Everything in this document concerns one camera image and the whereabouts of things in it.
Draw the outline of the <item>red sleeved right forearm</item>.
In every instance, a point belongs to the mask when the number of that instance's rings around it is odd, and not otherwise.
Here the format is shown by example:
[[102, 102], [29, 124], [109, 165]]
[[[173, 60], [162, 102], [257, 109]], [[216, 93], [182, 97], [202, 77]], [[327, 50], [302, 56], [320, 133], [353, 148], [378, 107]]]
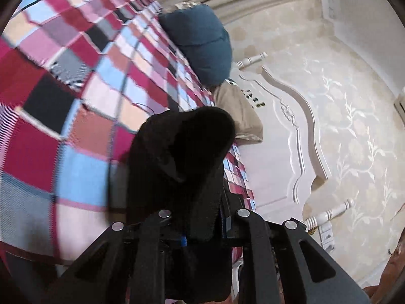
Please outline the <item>red sleeved right forearm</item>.
[[363, 290], [368, 295], [371, 303], [380, 303], [389, 293], [404, 269], [404, 231], [401, 232], [397, 246], [392, 252], [387, 265], [382, 272], [377, 286], [365, 287]]

